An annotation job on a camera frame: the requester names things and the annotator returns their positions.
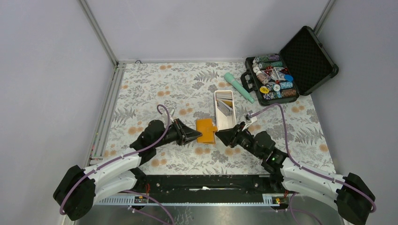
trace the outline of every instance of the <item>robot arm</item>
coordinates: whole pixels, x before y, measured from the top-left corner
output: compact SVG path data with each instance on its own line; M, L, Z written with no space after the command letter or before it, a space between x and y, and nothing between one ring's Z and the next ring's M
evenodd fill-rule
M83 169L77 165L69 168L54 192L53 198L61 205L74 184L90 171L96 171L86 177L66 201L63 210L71 220L76 220L85 215L96 202L123 190L142 185L139 182L140 179L137 178L141 172L137 167L156 155L156 147L171 142L185 145L202 136L200 132L187 127L179 119L172 121L172 124L165 128L162 121L152 120L138 139L130 145L130 149L126 149L118 156ZM126 156L154 143L161 137L165 129L167 129L166 135L155 146L138 154ZM99 166L117 158L121 158L117 163L111 163L97 171Z
M276 181L275 189L284 188L300 192L336 209L348 222L356 225L365 224L372 204L359 193L336 182L336 180L344 180L345 183L355 187L374 201L375 196L359 176L350 173L344 177L309 166L302 169L301 166L294 164L288 154L275 147L275 142L266 131L253 136L246 128L245 122L242 122L231 129L220 130L215 135L225 146L234 148L240 145L261 159L261 165L271 174L271 179ZM315 175L307 169L330 177L332 181Z

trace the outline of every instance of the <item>white wall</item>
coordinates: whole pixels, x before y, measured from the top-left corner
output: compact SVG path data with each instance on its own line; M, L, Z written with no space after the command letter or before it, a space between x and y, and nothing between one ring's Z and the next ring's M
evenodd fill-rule
M54 225L82 165L112 65L76 0L0 3L0 224Z
M227 60L276 53L328 0L88 0L120 60Z
M398 1L337 1L320 40L339 74L312 94L338 172L376 196L368 223L396 224Z

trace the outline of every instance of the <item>colorful poker chip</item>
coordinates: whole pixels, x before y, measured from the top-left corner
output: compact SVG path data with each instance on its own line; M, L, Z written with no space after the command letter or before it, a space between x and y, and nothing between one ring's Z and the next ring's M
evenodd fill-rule
M289 74L285 75L285 80L287 81L293 81L293 77Z
M269 94L264 94L264 98L267 100L271 100L271 96Z
M259 63L259 68L260 69L264 69L264 68L269 67L269 66L271 66L271 63L269 63L269 62L260 62Z
M282 91L283 97L292 97L292 96L296 96L296 95L297 95L297 92L295 89L287 89L287 90Z
M279 85L281 86L281 89L288 89L293 87L293 83L290 81L281 82L279 83Z
M264 94L268 94L268 93L269 93L269 89L268 89L267 87L265 87L265 86L262 86L262 87L260 88L260 92L261 92L261 93L264 93Z
M274 87L275 84L276 84L275 82L268 82L268 83L265 85L265 87L268 88L268 89L270 89L270 90L273 90L273 87Z
M279 60L279 55L278 54L272 54L272 55L256 56L256 58L254 58L254 60L256 62L278 61Z
M275 94L276 94L276 96L278 96L278 98L282 98L282 94L280 91L276 91Z
M258 75L257 75L257 79L259 79L259 81L262 83L262 84L267 84L268 83L268 81L269 81L269 79L263 74L263 73L259 73Z
M275 92L271 92L269 95L271 96L271 99L274 99L274 98L277 97L276 94L275 94Z
M280 91L281 90L281 86L279 86L279 84L275 84L272 89L274 91Z

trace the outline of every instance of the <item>white tray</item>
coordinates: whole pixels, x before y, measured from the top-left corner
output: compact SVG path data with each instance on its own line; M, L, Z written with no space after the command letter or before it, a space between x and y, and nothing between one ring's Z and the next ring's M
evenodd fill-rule
M230 93L232 96L232 115L226 116L217 108L217 101L215 99L216 93ZM236 125L236 115L235 115L235 103L234 103L234 93L231 90L216 90L214 92L214 108L215 108L215 120L217 123L218 130L225 130L233 128Z

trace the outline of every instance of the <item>gray fern pattern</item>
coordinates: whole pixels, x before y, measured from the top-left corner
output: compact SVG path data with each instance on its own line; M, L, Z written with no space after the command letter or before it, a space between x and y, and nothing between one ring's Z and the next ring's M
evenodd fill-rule
M104 157L111 157L128 148L151 120L162 120L157 104L174 109L191 128L197 119L214 116L214 91L232 90L237 123L249 112L264 107L251 104L227 83L227 72L239 77L246 71L243 63L150 63L128 64L123 75L119 96L112 117ZM311 96L301 96L296 102L283 104L288 128L289 151L296 160L328 172L335 172L322 128ZM256 135L267 131L276 147L286 152L284 130L279 108L271 108L257 116L248 129ZM215 145L191 142L175 143L156 148L156 156L140 166L146 174L267 174L261 161L243 148L229 148L216 139Z

